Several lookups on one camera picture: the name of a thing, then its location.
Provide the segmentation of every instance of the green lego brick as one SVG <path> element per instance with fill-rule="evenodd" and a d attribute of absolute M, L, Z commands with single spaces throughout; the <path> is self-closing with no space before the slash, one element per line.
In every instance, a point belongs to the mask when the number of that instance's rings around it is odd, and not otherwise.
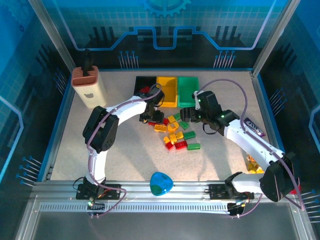
<path fill-rule="evenodd" d="M 184 130 L 187 130 L 189 128 L 189 123 L 185 121 L 179 122 L 180 127 L 182 127 Z"/>
<path fill-rule="evenodd" d="M 188 144 L 188 150 L 198 150 L 200 149 L 200 143 L 193 143 L 193 144 Z"/>
<path fill-rule="evenodd" d="M 180 119 L 181 119 L 181 117 L 180 117 L 180 112 L 177 113 L 177 114 L 175 114 L 175 115 L 173 115 L 173 117 L 174 117 L 174 119 L 175 119 L 176 121 L 180 120 Z"/>
<path fill-rule="evenodd" d="M 184 140 L 193 139 L 196 137 L 195 131 L 188 131 L 183 134 Z"/>

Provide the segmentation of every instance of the green tray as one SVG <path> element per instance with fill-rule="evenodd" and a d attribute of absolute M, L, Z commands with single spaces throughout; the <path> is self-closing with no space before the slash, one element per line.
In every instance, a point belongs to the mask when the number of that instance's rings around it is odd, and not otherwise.
<path fill-rule="evenodd" d="M 192 94 L 199 90 L 198 78 L 194 76 L 178 77 L 178 107 L 194 107 L 196 106 Z"/>

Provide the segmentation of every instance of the glass panel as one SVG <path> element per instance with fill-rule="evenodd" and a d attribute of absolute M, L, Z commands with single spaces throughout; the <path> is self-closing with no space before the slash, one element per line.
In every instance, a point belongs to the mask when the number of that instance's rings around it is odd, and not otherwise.
<path fill-rule="evenodd" d="M 266 101 L 270 102 L 284 149 L 297 155 L 295 174 L 300 177 L 302 191 L 315 189 L 316 195 L 320 194 L 319 9 L 318 0 L 301 0 L 261 70 Z M 309 214 L 318 215 L 317 211 Z"/>
<path fill-rule="evenodd" d="M 9 240 L 39 174 L 69 72 L 27 0 L 0 1 L 0 32 L 0 236 Z M 38 162 L 23 161 L 30 156 Z"/>
<path fill-rule="evenodd" d="M 227 69 L 253 67 L 287 0 L 43 2 L 78 66 Z"/>

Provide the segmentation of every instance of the yellow tray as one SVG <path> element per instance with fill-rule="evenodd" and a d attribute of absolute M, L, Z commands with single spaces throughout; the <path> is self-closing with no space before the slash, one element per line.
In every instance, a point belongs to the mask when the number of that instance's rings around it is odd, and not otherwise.
<path fill-rule="evenodd" d="M 178 105 L 178 78 L 176 76 L 157 76 L 156 82 L 161 84 L 164 93 L 161 107 L 176 108 Z"/>

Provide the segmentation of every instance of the speckled countertop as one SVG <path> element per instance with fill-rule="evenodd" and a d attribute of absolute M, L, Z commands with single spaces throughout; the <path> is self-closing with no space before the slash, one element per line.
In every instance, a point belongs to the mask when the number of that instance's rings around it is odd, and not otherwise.
<path fill-rule="evenodd" d="M 224 71 L 103 71 L 100 73 L 107 91 L 107 106 L 114 106 L 129 99 L 134 90 L 136 76 L 195 76 L 199 86 L 210 80 L 228 78 L 243 86 L 248 96 L 246 117 L 253 120 L 265 132 L 249 72 Z M 229 82 L 216 82 L 205 90 L 215 93 L 223 110 L 230 109 L 241 115 L 245 100 L 240 89 Z M 160 108 L 167 117 L 179 108 Z M 52 180 L 74 180 L 84 176 L 88 167 L 88 153 L 82 131 L 92 112 L 86 108 L 77 94 L 74 95 L 60 148 L 58 150 Z M 105 174 L 108 180 L 148 181 L 154 172 L 163 172 L 174 181 L 224 180 L 232 173 L 246 169 L 246 153 L 235 143 L 219 134 L 207 135 L 202 124 L 191 123 L 183 132 L 195 131 L 196 139 L 188 143 L 200 143 L 201 149 L 168 151 L 163 142 L 167 133 L 158 133 L 135 116 L 122 123 L 116 140 L 106 157 Z"/>

